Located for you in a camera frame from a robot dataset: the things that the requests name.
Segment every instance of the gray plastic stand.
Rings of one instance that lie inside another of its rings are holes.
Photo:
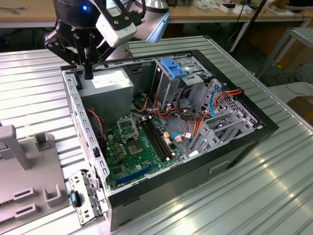
[[[18,142],[0,127],[0,234],[68,205],[54,137],[46,132]]]

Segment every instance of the ram slot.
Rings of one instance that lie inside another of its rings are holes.
[[[161,159],[161,161],[166,161],[167,158],[171,158],[172,154],[169,148],[166,146],[164,140],[159,135],[157,129],[152,124],[151,121],[146,121],[141,123],[142,129],[148,136],[150,142],[152,143],[152,146],[157,152],[158,157]]]

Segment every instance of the chipset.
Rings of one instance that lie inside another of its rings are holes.
[[[126,143],[130,155],[136,155],[143,152],[143,147],[139,140],[133,140]]]

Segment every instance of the desk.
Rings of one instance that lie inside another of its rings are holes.
[[[227,23],[236,22],[239,15],[234,13],[225,13],[220,9],[212,9],[211,11],[203,11],[196,6],[184,7],[176,6],[170,7],[170,23],[171,24],[186,24],[186,23]],[[239,40],[241,39],[244,31],[246,30],[250,19],[254,15],[254,11],[251,14],[242,14],[239,22],[244,22],[242,29],[240,30],[230,52],[233,52],[236,48]],[[261,11],[256,22],[287,22],[287,21],[300,21],[303,22],[301,27],[307,27],[311,22],[313,12],[305,11],[301,13],[295,13],[294,16],[277,16],[276,14],[266,10]]]
[[[56,16],[54,12],[53,0],[14,0],[10,3],[0,0],[0,6],[11,7],[14,6],[27,6],[25,11],[20,15],[14,15],[9,12],[1,11],[0,14],[0,28],[21,28],[21,27],[54,27]],[[234,13],[225,13],[219,9],[212,9],[211,11],[203,11],[196,6],[183,7],[176,6],[170,7],[170,23],[222,23],[222,22],[236,22],[238,15]],[[231,48],[231,52],[236,48],[243,32],[248,26],[248,22],[253,16],[251,14],[243,14],[239,22],[244,22],[244,26],[235,43]],[[294,16],[277,16],[268,10],[262,10],[256,22],[285,22],[285,21],[303,21],[301,27],[306,27],[313,17],[311,11],[305,11],[304,17],[300,13],[295,13]]]
[[[129,46],[134,56],[200,50],[241,86],[279,129],[239,165],[114,234],[312,234],[313,128],[212,40],[197,36],[156,44],[131,42]],[[65,64],[46,49],[0,54],[0,117],[11,124],[22,120],[18,139],[38,130],[54,135],[69,193],[68,177],[88,164],[69,117],[60,71]],[[81,228],[69,205],[7,235],[75,232],[109,234],[104,220]]]

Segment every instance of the black robot mount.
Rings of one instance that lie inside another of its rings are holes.
[[[103,42],[96,28],[100,14],[114,30],[120,30],[131,23],[140,25],[146,12],[145,4],[142,12],[128,12],[120,0],[112,1],[120,10],[118,16],[109,13],[106,0],[54,0],[57,22],[55,30],[44,37],[45,47],[69,64],[84,66],[86,80],[93,79],[92,66],[105,61],[115,50]]]

